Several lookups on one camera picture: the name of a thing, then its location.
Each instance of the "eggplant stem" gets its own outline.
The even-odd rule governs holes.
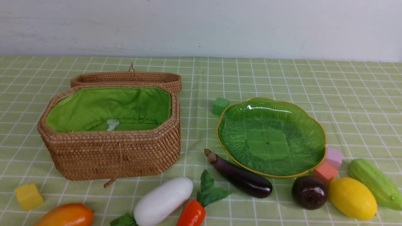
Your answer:
[[[216,160],[217,160],[217,158],[218,158],[218,155],[215,154],[215,153],[213,153],[213,152],[210,151],[209,149],[204,149],[204,154],[205,154],[205,156],[207,157],[208,162],[211,163],[211,164],[214,163],[214,162],[216,162]]]

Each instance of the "green foam block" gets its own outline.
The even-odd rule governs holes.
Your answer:
[[[230,105],[230,100],[218,97],[213,103],[212,114],[221,116],[223,111]]]

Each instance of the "eggplant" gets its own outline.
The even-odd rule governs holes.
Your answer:
[[[255,198],[263,199],[272,193],[272,184],[264,177],[236,166],[204,149],[208,162],[234,187]]]

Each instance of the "green glass plate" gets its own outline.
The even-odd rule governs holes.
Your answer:
[[[267,177],[303,175],[326,157],[322,126],[288,102],[257,97],[231,105],[216,134],[234,162]]]

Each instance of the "green fabric lining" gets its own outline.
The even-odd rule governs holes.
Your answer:
[[[148,130],[171,116],[171,96],[157,87],[84,88],[56,104],[46,124],[60,133],[106,131],[108,119],[120,122],[115,130]]]

